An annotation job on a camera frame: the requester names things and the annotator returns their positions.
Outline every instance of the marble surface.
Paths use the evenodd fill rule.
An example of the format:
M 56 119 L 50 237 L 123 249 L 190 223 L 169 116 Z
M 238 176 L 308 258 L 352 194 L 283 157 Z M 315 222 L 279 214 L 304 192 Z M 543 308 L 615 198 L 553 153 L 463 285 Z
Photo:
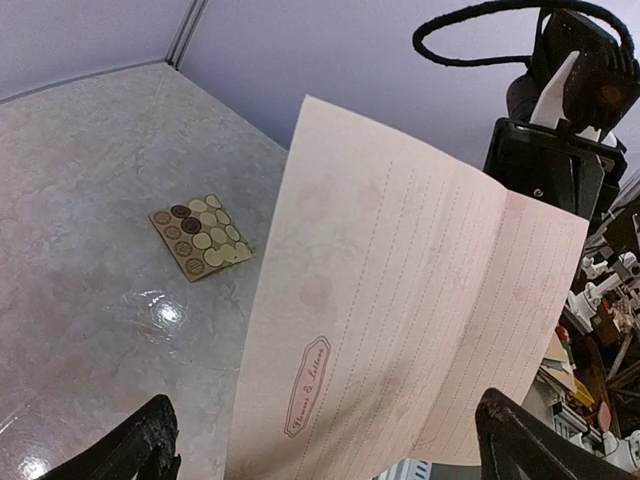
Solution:
M 37 478 L 156 393 L 221 479 L 286 152 L 166 65 L 0 106 L 0 472 Z M 190 284 L 147 214 L 216 193 L 257 257 Z

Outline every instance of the black cable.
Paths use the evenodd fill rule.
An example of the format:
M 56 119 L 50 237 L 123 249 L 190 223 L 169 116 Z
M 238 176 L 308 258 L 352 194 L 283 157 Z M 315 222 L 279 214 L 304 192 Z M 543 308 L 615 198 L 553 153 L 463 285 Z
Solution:
M 592 3 L 580 0 L 497 0 L 473 5 L 455 12 L 447 13 L 440 17 L 418 27 L 413 33 L 413 48 L 424 58 L 432 62 L 447 67 L 481 67 L 486 65 L 498 65 L 504 63 L 524 63 L 528 66 L 529 55 L 526 56 L 507 56 L 507 57 L 488 57 L 478 58 L 474 60 L 460 60 L 455 58 L 441 57 L 424 46 L 424 39 L 427 35 L 444 27 L 448 27 L 455 23 L 464 22 L 471 18 L 490 15 L 492 13 L 504 12 L 508 10 L 522 10 L 525 8 L 562 8 L 572 10 L 578 13 L 588 15 L 605 21 L 620 35 L 620 44 L 626 48 L 629 55 L 633 57 L 633 39 L 627 29 L 627 26 L 613 13 L 606 8 L 593 5 Z

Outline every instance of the white wall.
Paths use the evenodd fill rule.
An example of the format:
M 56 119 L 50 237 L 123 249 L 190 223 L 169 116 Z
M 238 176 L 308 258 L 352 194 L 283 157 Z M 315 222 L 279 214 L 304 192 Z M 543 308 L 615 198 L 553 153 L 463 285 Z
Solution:
M 161 60 L 189 0 L 0 0 L 0 100 Z
M 445 68 L 411 45 L 420 24 L 479 2 L 212 0 L 182 70 L 284 146 L 311 94 L 481 167 L 494 122 L 506 115 L 506 89 L 524 67 Z M 640 26 L 640 2 L 600 3 L 630 27 Z M 459 58 L 530 54 L 536 17 L 527 10 L 472 20 L 436 33 L 428 44 Z M 640 134 L 640 105 L 621 130 L 631 132 Z M 624 137 L 632 147 L 629 161 L 640 163 L 640 141 Z

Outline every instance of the pink label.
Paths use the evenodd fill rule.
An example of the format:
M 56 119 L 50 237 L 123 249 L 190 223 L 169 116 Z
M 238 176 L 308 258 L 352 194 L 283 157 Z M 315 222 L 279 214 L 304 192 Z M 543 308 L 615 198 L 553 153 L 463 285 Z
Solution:
M 291 438 L 307 426 L 313 406 L 320 395 L 330 352 L 331 344 L 325 337 L 316 338 L 304 349 L 284 426 L 284 433 Z

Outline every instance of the brown round sticker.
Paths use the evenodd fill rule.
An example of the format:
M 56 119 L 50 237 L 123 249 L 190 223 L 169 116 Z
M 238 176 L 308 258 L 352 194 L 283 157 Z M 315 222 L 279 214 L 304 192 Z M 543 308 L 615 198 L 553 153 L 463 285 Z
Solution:
M 200 275 L 204 272 L 204 262 L 199 258 L 190 258 L 184 266 L 189 275 Z
M 189 242 L 181 240 L 179 242 L 176 242 L 176 244 L 173 246 L 173 251 L 176 252 L 176 255 L 178 255 L 179 257 L 188 257 L 193 253 L 193 247 Z
M 182 227 L 182 230 L 185 233 L 188 233 L 189 235 L 195 235 L 202 228 L 202 224 L 200 223 L 200 220 L 194 217 L 185 218 L 180 224 L 180 226 Z
M 171 222 L 171 215 L 169 215 L 169 212 L 165 211 L 156 212 L 153 215 L 153 221 L 158 225 L 168 225 L 169 222 Z
M 173 225 L 164 229 L 164 236 L 169 240 L 177 240 L 182 236 L 180 229 L 178 227 L 174 227 Z
M 174 205 L 171 207 L 171 213 L 176 218 L 187 218 L 191 215 L 191 209 L 189 207 L 185 207 L 184 205 Z

